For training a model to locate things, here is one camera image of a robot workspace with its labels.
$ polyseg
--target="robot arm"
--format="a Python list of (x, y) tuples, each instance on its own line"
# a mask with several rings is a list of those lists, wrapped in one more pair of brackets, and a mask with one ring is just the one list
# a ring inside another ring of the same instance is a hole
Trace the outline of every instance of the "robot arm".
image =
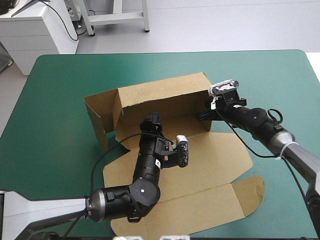
[(140, 124), (139, 154), (132, 184), (100, 188), (91, 199), (27, 200), (14, 191), (0, 191), (0, 240), (29, 240), (35, 231), (82, 218), (101, 222), (127, 217), (137, 223), (160, 198), (160, 170), (188, 165), (188, 141), (176, 137), (176, 148), (164, 139), (159, 113)]
[(281, 114), (276, 120), (262, 108), (245, 107), (247, 100), (239, 98), (236, 80), (227, 80), (209, 87), (212, 102), (207, 102), (207, 110), (198, 115), (199, 120), (226, 121), (230, 125), (249, 132), (275, 156), (285, 157), (308, 182), (306, 201), (310, 216), (320, 238), (320, 158), (295, 142), (295, 136), (283, 128)]

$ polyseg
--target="cardboard box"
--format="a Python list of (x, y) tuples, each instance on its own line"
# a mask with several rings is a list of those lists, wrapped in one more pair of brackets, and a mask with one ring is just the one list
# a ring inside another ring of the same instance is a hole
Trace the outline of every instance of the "cardboard box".
[[(252, 167), (252, 160), (238, 138), (231, 133), (210, 132), (211, 121), (198, 121), (205, 110), (211, 85), (203, 73), (179, 76), (102, 92), (85, 98), (96, 137), (108, 148), (106, 133), (116, 139), (140, 132), (139, 124), (151, 112), (159, 112), (163, 134), (174, 140), (186, 135), (189, 165), (162, 169), (161, 198), (139, 223), (126, 218), (111, 221), (118, 236), (188, 235), (245, 218), (260, 205), (264, 181), (253, 176), (235, 183)], [(106, 187), (128, 185), (139, 152), (140, 136), (123, 143), (130, 150), (108, 164), (103, 175)]]

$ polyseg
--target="gray floor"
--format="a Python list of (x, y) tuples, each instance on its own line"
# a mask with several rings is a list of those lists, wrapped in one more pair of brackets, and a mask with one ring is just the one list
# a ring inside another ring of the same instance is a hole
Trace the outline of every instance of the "gray floor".
[[(320, 74), (320, 0), (149, 0), (142, 22), (95, 27), (77, 54), (300, 49)], [(109, 0), (88, 1), (97, 14)], [(124, 0), (125, 12), (141, 8)], [(0, 135), (27, 80), (14, 64), (0, 74)]]

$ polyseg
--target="black wire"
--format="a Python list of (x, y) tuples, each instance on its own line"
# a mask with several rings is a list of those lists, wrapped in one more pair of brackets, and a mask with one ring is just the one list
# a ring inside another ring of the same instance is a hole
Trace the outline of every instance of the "black wire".
[(265, 155), (260, 155), (258, 153), (256, 153), (254, 150), (252, 150), (251, 147), (249, 147), (245, 141), (240, 137), (240, 135), (236, 132), (236, 130), (230, 125), (230, 123), (228, 123), (221, 115), (220, 113), (218, 112), (217, 109), (215, 109), (216, 113), (218, 114), (218, 116), (229, 126), (229, 128), (231, 128), (231, 130), (234, 132), (234, 134), (240, 139), (240, 141), (245, 145), (245, 147), (247, 149), (250, 150), (250, 152), (252, 152), (254, 155), (256, 155), (257, 157), (259, 158), (263, 158), (263, 159), (273, 159), (273, 158), (276, 158), (275, 155), (269, 155), (269, 156), (265, 156)]
[(68, 228), (68, 230), (65, 232), (65, 234), (63, 235), (61, 240), (65, 240), (68, 236), (68, 234), (71, 232), (71, 230), (74, 228), (74, 226), (77, 224), (77, 222), (80, 220), (80, 218), (82, 217), (83, 214), (85, 214), (86, 212), (86, 208), (80, 212), (80, 214), (76, 217), (76, 219), (73, 221), (73, 223), (71, 224), (71, 226)]
[[(271, 111), (276, 112), (276, 113), (279, 115), (280, 120), (277, 120), (277, 119), (271, 114)], [(274, 123), (275, 125), (281, 124), (281, 123), (283, 122), (284, 117), (282, 116), (282, 114), (281, 114), (281, 112), (280, 112), (279, 110), (274, 109), (274, 108), (270, 108), (267, 112), (268, 112), (268, 115), (270, 116), (270, 118), (272, 119), (272, 121), (273, 121), (273, 123)]]
[(41, 1), (41, 0), (40, 0), (39, 2), (47, 5), (49, 8), (51, 8), (51, 9), (58, 15), (58, 17), (60, 18), (60, 20), (61, 20), (61, 22), (62, 22), (62, 24), (63, 24), (63, 26), (64, 26), (64, 28), (65, 28), (65, 30), (66, 30), (66, 33), (69, 35), (69, 37), (70, 37), (73, 41), (76, 42), (76, 41), (79, 40), (78, 34), (76, 35), (76, 39), (74, 39), (74, 38), (70, 35), (70, 33), (69, 33), (68, 29), (67, 29), (67, 26), (66, 26), (64, 20), (62, 19), (62, 17), (60, 16), (60, 14), (59, 14), (52, 6), (50, 6), (49, 4), (47, 4), (46, 2)]
[(305, 195), (305, 193), (304, 193), (304, 190), (302, 189), (302, 186), (301, 186), (301, 184), (300, 184), (300, 182), (299, 182), (299, 180), (298, 180), (298, 178), (297, 178), (294, 170), (293, 170), (292, 167), (290, 166), (288, 160), (287, 160), (284, 156), (282, 156), (282, 159), (283, 159), (284, 163), (286, 164), (286, 166), (288, 167), (291, 175), (293, 176), (294, 181), (295, 181), (296, 185), (298, 186), (299, 191), (300, 191), (300, 193), (301, 193), (301, 195), (302, 195), (303, 202), (304, 202), (304, 204), (305, 204), (306, 209), (308, 210), (308, 213), (309, 213), (309, 216), (310, 216), (310, 218), (311, 218), (311, 220), (312, 220), (312, 223), (314, 223), (314, 218), (312, 217), (311, 210), (310, 210), (310, 208), (309, 208), (308, 201), (307, 201), (306, 195)]
[(78, 36), (81, 36), (82, 34), (85, 34), (86, 32), (87, 32), (87, 29), (84, 32), (78, 34)]
[(96, 15), (96, 12), (95, 12), (95, 11), (93, 11), (93, 10), (89, 10), (89, 12), (93, 12), (93, 14), (94, 14), (94, 15)]
[[(89, 198), (89, 203), (91, 203), (91, 199), (92, 199), (92, 195), (94, 192), (94, 175), (95, 175), (95, 169), (97, 167), (97, 165), (99, 164), (99, 162), (114, 148), (116, 148), (117, 146), (119, 146), (121, 143), (123, 143), (124, 141), (135, 137), (135, 136), (141, 136), (141, 135), (148, 135), (148, 136), (153, 136), (153, 137), (158, 137), (158, 138), (162, 138), (168, 142), (170, 142), (172, 145), (174, 144), (173, 141), (171, 141), (168, 138), (165, 138), (164, 136), (159, 136), (156, 134), (152, 134), (152, 133), (147, 133), (147, 132), (139, 132), (139, 133), (135, 133), (132, 134), (130, 136), (125, 137), (124, 139), (122, 139), (121, 141), (119, 141), (117, 144), (115, 144), (114, 146), (112, 146), (108, 151), (106, 151), (103, 155), (101, 155), (95, 162), (93, 168), (92, 168), (92, 172), (91, 172), (91, 181), (90, 181), (90, 198)], [(65, 234), (63, 235), (62, 240), (65, 240), (68, 236), (68, 234), (71, 232), (71, 230), (74, 228), (74, 226), (77, 224), (77, 222), (79, 221), (79, 219), (81, 218), (81, 216), (86, 212), (86, 208), (79, 214), (79, 216), (74, 220), (74, 222), (72, 223), (72, 225), (68, 228), (68, 230), (65, 232)]]
[[(256, 153), (255, 151), (253, 151), (253, 150), (245, 143), (245, 141), (239, 136), (239, 134), (238, 134), (238, 133), (235, 131), (235, 129), (230, 125), (230, 123), (228, 123), (228, 122), (220, 115), (220, 113), (218, 112), (218, 110), (215, 109), (215, 111), (216, 111), (216, 113), (218, 114), (218, 116), (231, 128), (231, 130), (232, 130), (232, 131), (234, 132), (234, 134), (240, 139), (240, 141), (246, 146), (246, 148), (249, 149), (254, 155), (256, 155), (257, 157), (260, 157), (260, 158), (264, 158), (264, 159), (267, 159), (267, 158), (276, 158), (276, 157), (277, 157), (277, 156), (275, 156), (275, 155), (264, 156), (264, 155), (260, 155), (260, 154)], [(276, 112), (276, 113), (279, 115), (280, 120), (278, 121), (274, 116), (272, 116), (272, 115), (270, 114), (270, 111)], [(269, 116), (272, 116), (272, 120), (273, 120), (273, 121), (276, 121), (277, 123), (282, 123), (282, 121), (283, 121), (283, 116), (282, 116), (282, 114), (281, 114), (278, 110), (271, 108), (271, 109), (268, 110), (268, 114), (269, 114)], [(298, 180), (295, 172), (293, 171), (292, 167), (291, 167), (290, 164), (288, 163), (288, 160), (287, 160), (284, 156), (281, 156), (281, 158), (283, 159), (283, 161), (284, 161), (284, 163), (286, 164), (286, 166), (288, 167), (291, 175), (293, 176), (293, 179), (294, 179), (297, 187), (299, 188), (299, 191), (300, 191), (301, 196), (302, 196), (302, 198), (303, 198), (303, 202), (304, 202), (305, 207), (306, 207), (306, 209), (307, 209), (307, 211), (308, 211), (308, 213), (309, 213), (309, 216), (310, 216), (310, 218), (311, 218), (311, 220), (312, 220), (312, 223), (314, 223), (314, 220), (313, 220), (313, 217), (312, 217), (312, 214), (311, 214), (311, 210), (310, 210), (310, 208), (309, 208), (309, 206), (308, 206), (308, 202), (307, 202), (307, 199), (306, 199), (306, 195), (305, 195), (305, 193), (304, 193), (303, 188), (301, 187), (301, 184), (300, 184), (300, 182), (299, 182), (299, 180)]]

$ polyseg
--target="green table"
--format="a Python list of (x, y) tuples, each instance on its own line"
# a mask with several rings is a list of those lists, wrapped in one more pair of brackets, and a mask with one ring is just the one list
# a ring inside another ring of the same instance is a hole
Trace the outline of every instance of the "green table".
[[(27, 198), (71, 198), (89, 194), (90, 171), (102, 153), (84, 96), (138, 83), (205, 72), (212, 83), (240, 82), (248, 106), (276, 108), (299, 144), (320, 156), (320, 84), (299, 50), (147, 54), (47, 55), (40, 57), (0, 138), (0, 189)], [(215, 132), (230, 132), (214, 122)], [(268, 151), (248, 133), (244, 140)], [(114, 134), (109, 143), (115, 144)], [(126, 152), (114, 150), (96, 171)], [(240, 179), (261, 175), (265, 195), (249, 217), (194, 234), (197, 237), (316, 237), (307, 210), (284, 162), (251, 154), (253, 168)], [(300, 178), (303, 186), (306, 183)], [(69, 223), (51, 230), (63, 234)], [(71, 236), (113, 236), (108, 222), (81, 220)]]

